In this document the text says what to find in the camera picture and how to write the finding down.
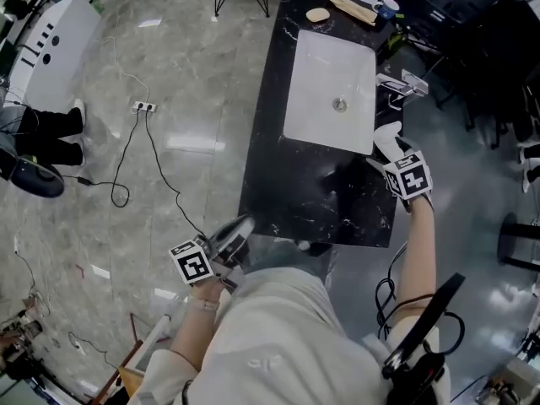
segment white sweater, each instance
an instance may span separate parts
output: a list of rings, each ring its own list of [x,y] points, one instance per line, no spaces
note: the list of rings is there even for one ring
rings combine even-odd
[[[392,329],[392,347],[416,319]],[[383,380],[374,356],[346,337],[321,280],[309,273],[284,267],[247,275],[217,324],[200,373],[180,355],[156,351],[129,405],[182,405],[182,391],[191,380],[185,390],[191,405],[386,403],[392,385]],[[437,329],[429,335],[434,351],[438,336]],[[411,362],[421,353],[417,350]],[[447,367],[435,391],[440,405],[449,402]]]

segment marble floor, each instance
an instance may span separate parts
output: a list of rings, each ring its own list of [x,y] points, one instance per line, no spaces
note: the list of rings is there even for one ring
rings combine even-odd
[[[181,191],[180,203],[191,220],[212,232],[237,213],[273,18],[265,18],[253,0],[228,0],[217,22],[213,0],[101,1],[99,31],[73,83],[73,97],[88,107],[88,161],[84,168],[62,172],[93,181],[114,178],[136,122],[131,105],[147,96],[138,81],[122,75],[130,73],[148,85],[149,101],[159,107],[148,124],[165,176]],[[278,1],[269,0],[274,16]],[[161,22],[138,27],[150,19]],[[422,71],[411,50],[395,58]],[[434,94],[442,94],[438,80],[430,82]],[[494,253],[505,214],[515,211],[530,223],[536,204],[532,192],[521,195],[513,135],[491,151],[487,126],[465,132],[459,100],[444,111],[432,97],[416,100],[406,108],[404,125],[420,143],[435,180],[439,280],[455,271],[467,276],[452,303],[467,324],[463,345],[448,359],[452,391],[458,392],[508,359],[527,328],[536,304],[530,293],[535,278],[499,266]],[[36,354],[82,398],[93,395],[90,387],[101,387],[112,368],[86,344],[85,355],[80,353],[69,332],[107,350],[107,360],[118,365],[133,345],[129,313],[142,320],[137,328],[144,336],[188,294],[166,251],[194,231],[161,180],[143,126],[141,116],[118,176],[131,191],[125,208],[111,203],[109,186],[68,180],[57,200],[0,187],[0,320],[22,308],[31,285],[27,267],[13,254],[17,236],[41,296],[36,316],[45,331],[35,340]],[[115,200],[122,197],[121,189],[115,192]],[[375,329],[375,285],[407,231],[408,216],[398,208],[388,249],[336,246],[330,254],[327,287],[353,340]],[[256,251],[271,243],[253,239]],[[530,246],[518,250],[524,258],[531,256]],[[450,346],[456,335],[456,327],[444,321],[442,343]],[[467,395],[461,399],[467,403]]]

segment electrical outlet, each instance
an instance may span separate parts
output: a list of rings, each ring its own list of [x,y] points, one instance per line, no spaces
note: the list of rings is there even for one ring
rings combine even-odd
[[[148,102],[140,102],[140,101],[137,101],[133,104],[132,106],[132,111],[133,112],[156,112],[156,110],[158,109],[158,106],[155,105],[155,104],[149,104]]]

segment wristwatch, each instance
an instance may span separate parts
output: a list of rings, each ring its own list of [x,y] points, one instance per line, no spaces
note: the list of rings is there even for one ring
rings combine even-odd
[[[201,311],[208,311],[208,312],[216,312],[219,308],[219,302],[213,303],[208,300],[198,299],[197,297],[193,297],[192,295],[189,296],[189,299],[187,300],[187,304],[196,309],[200,309]]]

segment sink basin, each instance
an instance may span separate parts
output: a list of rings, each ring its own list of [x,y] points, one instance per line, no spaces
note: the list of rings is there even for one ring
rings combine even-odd
[[[283,135],[371,154],[374,122],[375,52],[301,30]]]

